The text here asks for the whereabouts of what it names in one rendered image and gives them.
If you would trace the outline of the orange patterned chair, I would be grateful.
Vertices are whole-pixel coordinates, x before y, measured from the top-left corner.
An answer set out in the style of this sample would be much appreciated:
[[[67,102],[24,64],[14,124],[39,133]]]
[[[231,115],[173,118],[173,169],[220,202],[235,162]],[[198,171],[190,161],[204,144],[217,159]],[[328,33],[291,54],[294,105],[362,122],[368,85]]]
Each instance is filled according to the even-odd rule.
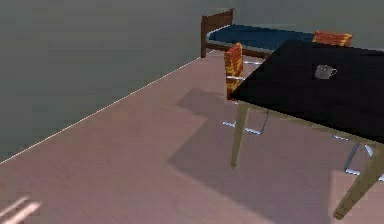
[[[238,101],[231,97],[233,91],[245,80],[244,64],[251,64],[251,61],[243,60],[243,47],[236,43],[224,53],[226,73],[226,99],[237,105]]]

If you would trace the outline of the brown bed with blue mattress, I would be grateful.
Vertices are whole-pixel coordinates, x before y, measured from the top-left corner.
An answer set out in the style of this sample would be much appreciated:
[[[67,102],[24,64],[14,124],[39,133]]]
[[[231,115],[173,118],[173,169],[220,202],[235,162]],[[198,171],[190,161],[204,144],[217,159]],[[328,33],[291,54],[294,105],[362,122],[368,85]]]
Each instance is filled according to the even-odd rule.
[[[201,58],[208,49],[226,51],[235,43],[242,44],[246,56],[266,58],[286,40],[311,42],[314,37],[307,32],[234,24],[233,17],[233,8],[201,17]]]

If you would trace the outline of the black table with wooden legs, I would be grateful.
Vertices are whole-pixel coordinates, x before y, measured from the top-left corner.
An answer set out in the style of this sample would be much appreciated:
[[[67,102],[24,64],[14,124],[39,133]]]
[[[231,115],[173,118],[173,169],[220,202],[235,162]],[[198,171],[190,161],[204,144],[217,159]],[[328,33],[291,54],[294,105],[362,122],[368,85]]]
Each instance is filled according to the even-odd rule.
[[[337,70],[315,77],[318,65]],[[384,175],[384,51],[287,40],[237,87],[231,165],[238,163],[248,110],[347,138],[376,150],[333,212],[341,220]]]

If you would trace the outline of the grey mug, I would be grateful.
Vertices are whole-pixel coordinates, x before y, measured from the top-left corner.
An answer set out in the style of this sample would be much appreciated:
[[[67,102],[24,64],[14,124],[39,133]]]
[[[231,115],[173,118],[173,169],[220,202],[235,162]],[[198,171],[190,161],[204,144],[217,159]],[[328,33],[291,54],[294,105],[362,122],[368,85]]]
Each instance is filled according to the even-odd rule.
[[[315,77],[321,80],[330,79],[337,73],[337,70],[329,65],[318,65],[315,71]]]

